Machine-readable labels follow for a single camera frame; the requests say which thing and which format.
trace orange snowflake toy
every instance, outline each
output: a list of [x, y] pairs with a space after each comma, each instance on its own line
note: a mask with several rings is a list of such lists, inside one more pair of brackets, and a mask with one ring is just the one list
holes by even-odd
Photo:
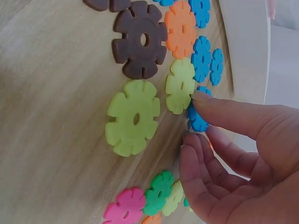
[[142, 224], [161, 224], [162, 218], [160, 214], [155, 214], [154, 216], [148, 216]]
[[196, 40], [194, 13], [185, 1], [177, 1], [169, 9], [164, 20], [169, 30], [166, 46], [175, 58], [189, 57]]

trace blue snowflake toy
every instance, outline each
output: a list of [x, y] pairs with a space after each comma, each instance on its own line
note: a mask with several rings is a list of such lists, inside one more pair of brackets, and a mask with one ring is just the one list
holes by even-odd
[[212, 85], [218, 85], [221, 81], [221, 75], [223, 72], [223, 53], [221, 49], [216, 49], [213, 52], [210, 69], [212, 71], [210, 74], [210, 81]]
[[[213, 96], [211, 91], [207, 89], [205, 86], [199, 86], [197, 90], [205, 92], [210, 96]], [[188, 108], [188, 115], [189, 115], [188, 127], [191, 126], [194, 131], [205, 132], [207, 127], [209, 127], [209, 124], [205, 122], [202, 119], [202, 117], [196, 112], [192, 102], [190, 103]]]
[[210, 0], [189, 0], [189, 4], [191, 11], [194, 12], [195, 15], [196, 26], [206, 28], [206, 25], [210, 21]]
[[161, 6], [172, 6], [177, 0], [153, 0], [159, 2]]
[[195, 53], [191, 56], [191, 63], [195, 69], [194, 79], [202, 83], [210, 72], [211, 43], [206, 36], [200, 36], [193, 46]]

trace wooden surface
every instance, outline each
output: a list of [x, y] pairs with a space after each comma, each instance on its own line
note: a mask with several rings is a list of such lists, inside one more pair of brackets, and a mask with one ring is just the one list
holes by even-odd
[[[223, 49], [222, 82], [212, 92], [232, 98], [225, 30], [219, 3], [211, 2], [211, 21], [198, 34], [207, 35], [212, 50]], [[171, 52], [149, 79], [161, 116], [147, 149], [122, 158], [106, 143], [107, 107], [129, 80], [111, 51], [121, 36], [112, 31], [116, 15], [81, 0], [0, 1], [0, 223], [98, 224], [125, 187], [146, 189], [162, 170], [177, 173], [186, 125], [185, 114], [165, 105]], [[180, 205], [163, 223], [199, 219]]]

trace yellow-green snowflake toy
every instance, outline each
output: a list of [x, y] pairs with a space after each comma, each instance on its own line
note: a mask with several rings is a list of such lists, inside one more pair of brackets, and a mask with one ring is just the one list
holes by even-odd
[[181, 202], [183, 196], [184, 196], [184, 191], [183, 191], [182, 183], [180, 180], [178, 180], [172, 185], [171, 195], [166, 199], [166, 204], [162, 208], [162, 214], [165, 216], [170, 216], [170, 214], [177, 209], [178, 203]]
[[158, 127], [154, 117], [160, 115], [156, 93], [152, 83], [133, 80], [111, 100], [107, 113], [115, 121], [106, 124], [106, 140], [118, 155], [136, 155], [146, 148], [145, 139], [153, 138]]
[[194, 66], [189, 58], [184, 57], [175, 60], [170, 71], [165, 88], [165, 92], [170, 94], [166, 98], [167, 108], [174, 114], [181, 114], [190, 104], [190, 95], [194, 92]]

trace interlocking toy piece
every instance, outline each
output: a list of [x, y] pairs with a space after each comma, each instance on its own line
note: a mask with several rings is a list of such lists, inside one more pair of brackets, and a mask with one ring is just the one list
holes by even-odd
[[111, 203], [105, 213], [103, 224], [132, 224], [137, 223], [143, 215], [145, 196], [138, 188], [124, 190], [117, 198], [117, 203]]
[[143, 220], [142, 224], [161, 224], [162, 217], [160, 214], [155, 214], [154, 216], [148, 216]]
[[212, 85], [218, 85], [221, 81], [221, 75], [223, 73], [223, 53], [221, 49], [216, 49], [213, 52], [213, 59], [211, 61], [211, 74], [210, 81]]
[[131, 5], [131, 0], [83, 0], [83, 2], [96, 11], [105, 11], [110, 5], [111, 12], [120, 12]]
[[194, 65], [194, 79], [202, 83], [210, 72], [211, 63], [211, 43], [205, 36], [200, 36], [193, 46], [195, 53], [191, 56], [191, 62]]
[[154, 2], [159, 2], [161, 6], [172, 6], [177, 0], [153, 0]]
[[[200, 86], [197, 88], [197, 90], [205, 92], [206, 94], [209, 94], [210, 96], [213, 96], [211, 91], [207, 89], [205, 86]], [[205, 122], [202, 117], [197, 113], [195, 110], [193, 103], [191, 102], [188, 108], [188, 115], [189, 115], [189, 121], [188, 123], [191, 124], [191, 127], [194, 131], [197, 132], [205, 132], [207, 127], [209, 127], [209, 124]]]
[[[122, 39], [112, 42], [112, 50], [117, 63], [125, 63], [123, 73], [131, 79], [147, 79], [158, 71], [157, 64], [164, 62], [167, 48], [162, 41], [167, 40], [167, 29], [159, 20], [162, 13], [155, 5], [146, 1], [135, 1], [129, 9], [118, 15], [114, 31], [123, 34]], [[141, 43], [142, 35], [146, 43]]]
[[162, 214], [165, 216], [170, 216], [170, 214], [177, 209], [178, 203], [181, 202], [183, 196], [184, 196], [184, 191], [183, 191], [182, 183], [180, 180], [178, 180], [172, 186], [171, 195], [166, 199], [166, 204], [162, 208]]
[[166, 198], [171, 195], [174, 176], [169, 171], [158, 174], [151, 182], [151, 188], [146, 190], [146, 205], [143, 212], [148, 216], [153, 216], [166, 204]]
[[145, 139], [152, 139], [160, 115], [160, 100], [155, 86], [147, 81], [133, 80], [124, 85], [124, 92], [115, 94], [108, 115], [116, 118], [105, 127], [106, 140], [121, 156], [136, 155], [146, 148]]
[[165, 92], [170, 95], [166, 98], [166, 104], [168, 110], [174, 114], [181, 114], [190, 104], [190, 95], [194, 92], [195, 71], [187, 57], [175, 60], [170, 70], [165, 88]]
[[210, 21], [211, 9], [210, 0], [189, 0], [191, 11], [194, 12], [196, 19], [196, 26], [199, 28], [206, 28], [206, 25]]
[[185, 1], [177, 1], [165, 14], [165, 23], [169, 30], [166, 46], [173, 51], [175, 58], [189, 57], [196, 40], [195, 17]]
[[184, 206], [185, 206], [185, 207], [189, 207], [189, 212], [193, 212], [193, 209], [190, 207], [187, 198], [184, 199]]

